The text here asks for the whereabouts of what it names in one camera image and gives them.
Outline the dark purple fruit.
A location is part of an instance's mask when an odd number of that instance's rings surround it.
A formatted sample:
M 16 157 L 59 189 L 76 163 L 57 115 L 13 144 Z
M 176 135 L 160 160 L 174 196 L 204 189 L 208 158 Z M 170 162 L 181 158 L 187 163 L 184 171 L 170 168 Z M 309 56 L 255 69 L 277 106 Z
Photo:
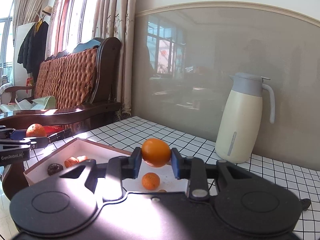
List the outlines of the dark purple fruit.
M 63 166 L 61 164 L 57 164 L 57 163 L 51 163 L 47 168 L 48 176 L 52 176 L 52 175 L 57 174 L 61 171 L 63 171 Z

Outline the large orange tangerine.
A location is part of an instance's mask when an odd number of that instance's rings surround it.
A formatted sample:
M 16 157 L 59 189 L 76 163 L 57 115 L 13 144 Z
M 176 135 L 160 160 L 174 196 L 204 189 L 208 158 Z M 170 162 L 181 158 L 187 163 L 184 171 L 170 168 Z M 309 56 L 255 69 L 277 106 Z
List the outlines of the large orange tangerine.
M 142 186 L 150 191 L 157 189 L 160 185 L 160 182 L 161 180 L 159 176 L 153 172 L 144 174 L 141 180 Z

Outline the small tangerine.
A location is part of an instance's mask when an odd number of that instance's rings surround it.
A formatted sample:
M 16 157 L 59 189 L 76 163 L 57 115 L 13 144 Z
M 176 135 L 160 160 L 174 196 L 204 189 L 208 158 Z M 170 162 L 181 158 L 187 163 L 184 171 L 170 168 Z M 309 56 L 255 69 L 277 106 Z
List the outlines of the small tangerine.
M 147 139 L 141 147 L 144 161 L 155 168 L 166 165 L 171 159 L 171 149 L 169 145 L 157 138 Z

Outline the carrot chunk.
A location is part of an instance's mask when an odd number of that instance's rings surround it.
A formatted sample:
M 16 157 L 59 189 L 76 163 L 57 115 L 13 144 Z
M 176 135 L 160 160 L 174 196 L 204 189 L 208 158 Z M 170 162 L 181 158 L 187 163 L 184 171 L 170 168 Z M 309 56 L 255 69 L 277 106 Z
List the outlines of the carrot chunk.
M 66 168 L 69 168 L 78 163 L 78 160 L 75 157 L 69 157 L 65 160 L 64 165 Z

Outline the small carrot piece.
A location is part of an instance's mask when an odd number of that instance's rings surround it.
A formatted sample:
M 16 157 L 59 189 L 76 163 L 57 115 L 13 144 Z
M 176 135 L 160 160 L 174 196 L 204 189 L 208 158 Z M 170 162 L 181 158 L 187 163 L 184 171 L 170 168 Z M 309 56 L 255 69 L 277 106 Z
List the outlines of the small carrot piece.
M 81 155 L 76 158 L 77 163 L 87 160 L 88 157 L 86 155 Z

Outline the brown shallow cardboard box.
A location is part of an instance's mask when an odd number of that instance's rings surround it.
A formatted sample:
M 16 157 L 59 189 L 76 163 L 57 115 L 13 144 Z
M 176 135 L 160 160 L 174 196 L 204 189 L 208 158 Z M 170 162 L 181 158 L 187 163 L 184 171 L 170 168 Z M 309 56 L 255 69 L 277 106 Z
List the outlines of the brown shallow cardboard box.
M 113 157 L 127 157 L 130 154 L 130 152 L 125 150 L 120 150 L 86 139 L 76 138 L 56 150 L 48 146 L 40 152 L 40 160 L 38 162 L 28 160 L 27 163 L 29 168 L 25 170 L 24 176 L 28 184 L 33 185 L 48 178 L 47 168 L 51 163 L 63 165 L 65 160 L 70 157 L 85 155 L 89 159 L 94 159 L 98 164 L 102 164 L 107 163 Z M 124 191 L 148 192 L 142 185 L 142 177 L 148 172 L 153 172 L 160 178 L 160 185 L 156 191 L 187 191 L 188 181 L 186 179 L 175 179 L 170 165 L 153 168 L 144 161 L 141 163 L 138 178 L 125 179 L 123 181 Z

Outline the checkered white tablecloth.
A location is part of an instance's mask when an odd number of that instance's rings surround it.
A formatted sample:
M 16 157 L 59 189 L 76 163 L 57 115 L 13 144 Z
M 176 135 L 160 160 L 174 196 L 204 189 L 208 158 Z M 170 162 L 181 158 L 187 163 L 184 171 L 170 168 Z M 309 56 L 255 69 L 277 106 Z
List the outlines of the checkered white tablecloth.
M 146 139 L 158 138 L 170 147 L 177 148 L 184 157 L 195 156 L 208 164 L 214 164 L 219 159 L 215 152 L 215 142 L 138 116 L 79 133 L 76 137 L 127 152 L 141 146 Z M 300 199 L 310 199 L 311 205 L 302 212 L 295 233 L 301 239 L 319 239 L 319 171 L 256 154 L 239 166 L 287 188 Z

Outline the green white paper bag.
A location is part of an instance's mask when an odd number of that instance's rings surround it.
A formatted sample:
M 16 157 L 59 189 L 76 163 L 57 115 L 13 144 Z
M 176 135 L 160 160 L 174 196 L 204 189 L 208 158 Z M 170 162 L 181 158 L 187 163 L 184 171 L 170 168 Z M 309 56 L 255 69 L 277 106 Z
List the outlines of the green white paper bag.
M 56 98 L 54 96 L 45 96 L 42 98 L 36 98 L 31 101 L 23 99 L 18 102 L 15 99 L 15 103 L 1 104 L 1 111 L 4 113 L 11 111 L 24 111 L 24 110 L 44 110 L 55 109 Z

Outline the cream thermos jug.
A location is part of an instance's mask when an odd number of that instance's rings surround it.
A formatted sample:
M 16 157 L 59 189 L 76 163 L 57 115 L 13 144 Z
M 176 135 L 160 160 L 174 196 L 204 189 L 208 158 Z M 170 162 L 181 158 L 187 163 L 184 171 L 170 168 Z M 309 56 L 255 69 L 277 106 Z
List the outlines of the cream thermos jug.
M 233 81 L 215 145 L 216 154 L 231 163 L 250 158 L 261 124 L 263 90 L 270 96 L 270 123 L 274 123 L 276 104 L 273 89 L 264 83 L 268 77 L 247 73 L 231 75 Z

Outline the wooden leather sofa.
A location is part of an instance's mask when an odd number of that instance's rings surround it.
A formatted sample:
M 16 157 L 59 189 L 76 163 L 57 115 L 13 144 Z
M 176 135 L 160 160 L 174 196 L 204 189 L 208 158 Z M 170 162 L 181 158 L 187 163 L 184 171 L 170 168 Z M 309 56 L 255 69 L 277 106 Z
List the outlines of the wooden leather sofa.
M 2 113 L 1 125 L 26 130 L 32 124 L 61 126 L 73 136 L 110 124 L 121 107 L 113 92 L 120 49 L 116 37 L 94 38 L 70 54 L 46 59 L 27 100 L 54 96 L 55 109 Z

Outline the black coat on rack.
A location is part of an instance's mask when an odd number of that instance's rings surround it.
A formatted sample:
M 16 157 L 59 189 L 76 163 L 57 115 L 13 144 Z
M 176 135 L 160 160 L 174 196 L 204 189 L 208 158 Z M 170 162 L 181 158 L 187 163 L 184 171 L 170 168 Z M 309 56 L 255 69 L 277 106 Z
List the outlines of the black coat on rack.
M 24 38 L 17 62 L 23 65 L 28 74 L 33 75 L 34 82 L 37 82 L 40 64 L 44 61 L 46 53 L 48 23 L 42 22 L 39 29 L 36 30 L 35 23 Z

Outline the straw hat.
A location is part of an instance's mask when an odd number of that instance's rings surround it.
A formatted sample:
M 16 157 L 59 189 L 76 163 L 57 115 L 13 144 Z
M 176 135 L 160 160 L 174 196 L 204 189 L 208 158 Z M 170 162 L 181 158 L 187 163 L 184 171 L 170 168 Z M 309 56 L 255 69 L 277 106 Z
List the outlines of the straw hat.
M 52 15 L 52 10 L 53 10 L 53 7 L 48 5 L 48 6 L 46 6 L 45 8 L 42 9 L 42 12 L 47 16 L 51 16 Z

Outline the window with red frame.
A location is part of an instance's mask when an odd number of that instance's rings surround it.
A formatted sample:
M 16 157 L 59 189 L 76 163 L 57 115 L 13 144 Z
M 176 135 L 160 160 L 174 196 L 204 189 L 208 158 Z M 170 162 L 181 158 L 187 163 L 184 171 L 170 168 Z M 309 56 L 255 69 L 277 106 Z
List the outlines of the window with red frame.
M 92 38 L 95 9 L 98 0 L 49 0 L 52 13 L 49 23 L 46 56 L 60 51 L 71 52 L 77 44 Z

